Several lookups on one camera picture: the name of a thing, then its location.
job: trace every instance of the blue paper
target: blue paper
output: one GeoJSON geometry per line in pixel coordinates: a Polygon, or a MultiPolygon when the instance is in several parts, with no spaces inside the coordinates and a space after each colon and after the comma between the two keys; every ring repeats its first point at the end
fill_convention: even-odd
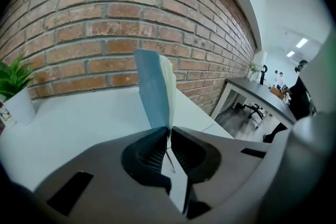
{"type": "Polygon", "coordinates": [[[166,85],[156,51],[136,49],[134,52],[142,104],[152,128],[169,128],[169,103],[166,85]]]}

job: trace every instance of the white desk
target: white desk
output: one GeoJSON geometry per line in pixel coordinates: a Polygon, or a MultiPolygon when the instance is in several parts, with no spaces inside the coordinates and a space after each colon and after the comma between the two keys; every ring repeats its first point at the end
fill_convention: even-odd
{"type": "Polygon", "coordinates": [[[226,81],[225,90],[211,118],[215,119],[217,117],[230,91],[233,90],[265,109],[287,128],[291,128],[296,123],[296,119],[286,103],[271,93],[267,86],[248,81],[245,78],[226,79],[226,81]]]}
{"type": "MultiPolygon", "coordinates": [[[[15,125],[0,136],[0,160],[6,172],[30,190],[89,147],[151,128],[138,87],[53,97],[34,105],[37,114],[29,126],[15,125]]],[[[214,124],[177,90],[175,126],[203,131],[214,124]]],[[[227,137],[219,128],[211,134],[227,137]]]]}

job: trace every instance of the green plant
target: green plant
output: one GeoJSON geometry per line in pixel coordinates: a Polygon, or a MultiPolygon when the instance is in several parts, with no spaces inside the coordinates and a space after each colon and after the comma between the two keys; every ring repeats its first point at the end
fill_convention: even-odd
{"type": "Polygon", "coordinates": [[[28,85],[33,79],[29,65],[20,66],[23,55],[18,56],[10,66],[0,62],[0,94],[10,99],[28,85]]]}
{"type": "Polygon", "coordinates": [[[250,63],[250,70],[252,71],[252,73],[259,72],[260,66],[252,62],[250,63]]]}

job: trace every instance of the ceiling light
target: ceiling light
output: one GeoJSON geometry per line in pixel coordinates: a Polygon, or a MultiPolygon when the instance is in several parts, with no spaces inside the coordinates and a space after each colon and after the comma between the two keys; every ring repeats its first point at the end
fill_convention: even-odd
{"type": "Polygon", "coordinates": [[[298,48],[301,48],[308,40],[303,38],[301,41],[296,45],[298,48]]]}
{"type": "Polygon", "coordinates": [[[287,54],[287,57],[291,57],[294,54],[294,51],[291,51],[290,53],[287,54]]]}

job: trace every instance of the person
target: person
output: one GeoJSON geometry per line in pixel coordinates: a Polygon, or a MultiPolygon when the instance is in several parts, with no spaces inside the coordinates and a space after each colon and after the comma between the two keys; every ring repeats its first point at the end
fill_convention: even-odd
{"type": "Polygon", "coordinates": [[[278,70],[275,70],[273,87],[278,85],[278,70]]]}
{"type": "Polygon", "coordinates": [[[278,80],[277,80],[277,89],[280,90],[284,84],[283,82],[283,75],[284,73],[280,72],[280,76],[278,77],[278,80]]]}
{"type": "MultiPolygon", "coordinates": [[[[295,72],[300,72],[302,69],[307,65],[306,60],[300,61],[299,65],[295,67],[295,72]]],[[[300,77],[298,77],[295,85],[291,88],[283,90],[281,93],[286,94],[289,93],[291,96],[291,101],[289,104],[289,109],[293,113],[296,120],[299,120],[305,116],[309,115],[310,112],[310,102],[307,95],[307,89],[305,85],[303,84],[300,77]]],[[[280,123],[271,134],[264,135],[263,136],[263,142],[265,143],[272,143],[275,135],[278,132],[281,132],[283,130],[286,130],[286,126],[284,126],[282,123],[280,123]]]]}

